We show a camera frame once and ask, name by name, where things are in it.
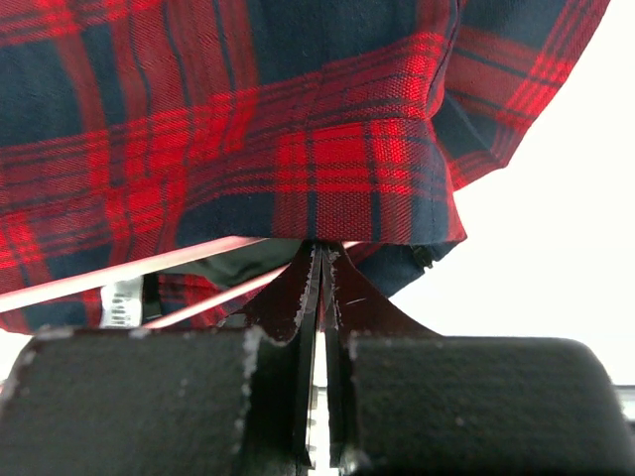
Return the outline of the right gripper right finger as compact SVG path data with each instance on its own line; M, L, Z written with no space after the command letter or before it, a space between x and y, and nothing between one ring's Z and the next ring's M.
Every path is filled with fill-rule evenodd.
M580 342L443 336L320 248L330 463L343 475L630 475L634 438Z

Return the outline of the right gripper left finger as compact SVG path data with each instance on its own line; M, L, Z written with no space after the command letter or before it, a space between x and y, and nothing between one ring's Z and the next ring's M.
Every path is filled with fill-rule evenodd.
M1 394L5 475L304 475L318 248L217 327L48 329Z

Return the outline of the red plaid skirt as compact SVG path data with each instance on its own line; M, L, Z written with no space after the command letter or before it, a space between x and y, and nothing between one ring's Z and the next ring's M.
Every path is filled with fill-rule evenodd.
M356 241L384 294L462 242L604 1L5 1L1 290L224 236Z

